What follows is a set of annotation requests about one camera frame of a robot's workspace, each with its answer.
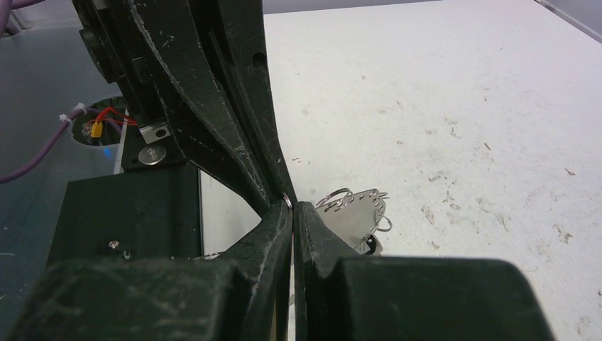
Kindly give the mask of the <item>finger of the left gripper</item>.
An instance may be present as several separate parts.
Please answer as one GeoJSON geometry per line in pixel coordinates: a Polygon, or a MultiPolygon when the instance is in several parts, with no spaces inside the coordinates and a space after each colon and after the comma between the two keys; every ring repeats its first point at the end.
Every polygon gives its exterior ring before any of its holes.
{"type": "Polygon", "coordinates": [[[297,202],[278,138],[261,1],[191,1],[210,68],[241,128],[268,200],[297,202]]]}
{"type": "Polygon", "coordinates": [[[190,2],[126,1],[124,6],[185,157],[263,214],[275,200],[268,200],[260,187],[263,177],[210,68],[190,2]]]}

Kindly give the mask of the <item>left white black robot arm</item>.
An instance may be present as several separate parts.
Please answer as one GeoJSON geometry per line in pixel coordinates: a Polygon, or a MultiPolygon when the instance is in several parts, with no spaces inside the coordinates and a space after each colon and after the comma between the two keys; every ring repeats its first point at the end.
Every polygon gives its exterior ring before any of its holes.
{"type": "Polygon", "coordinates": [[[296,194],[278,139],[261,1],[75,1],[82,40],[140,127],[258,214],[296,194]]]}

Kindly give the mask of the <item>metal key holder ring plate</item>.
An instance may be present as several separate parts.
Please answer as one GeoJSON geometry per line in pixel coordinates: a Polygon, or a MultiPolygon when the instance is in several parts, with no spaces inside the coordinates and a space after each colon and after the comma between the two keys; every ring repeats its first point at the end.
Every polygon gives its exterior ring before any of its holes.
{"type": "Polygon", "coordinates": [[[353,192],[340,188],[315,204],[325,225],[362,256],[378,256],[383,246],[376,232],[389,232],[391,220],[385,216],[388,194],[373,188],[353,192]]]}

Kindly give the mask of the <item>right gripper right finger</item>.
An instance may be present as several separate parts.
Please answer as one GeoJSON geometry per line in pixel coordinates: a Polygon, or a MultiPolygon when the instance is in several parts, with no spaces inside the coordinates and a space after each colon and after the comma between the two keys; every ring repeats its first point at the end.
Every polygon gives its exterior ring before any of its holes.
{"type": "Polygon", "coordinates": [[[552,340],[517,267],[499,259],[361,256],[316,209],[292,209],[298,340],[552,340]]]}

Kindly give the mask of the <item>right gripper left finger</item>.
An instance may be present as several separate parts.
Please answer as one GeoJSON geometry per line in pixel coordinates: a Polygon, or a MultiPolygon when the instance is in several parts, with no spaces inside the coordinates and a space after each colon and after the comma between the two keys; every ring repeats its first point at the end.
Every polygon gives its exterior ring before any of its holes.
{"type": "Polygon", "coordinates": [[[286,340],[292,210],[272,206],[212,260],[64,261],[10,340],[286,340]]]}

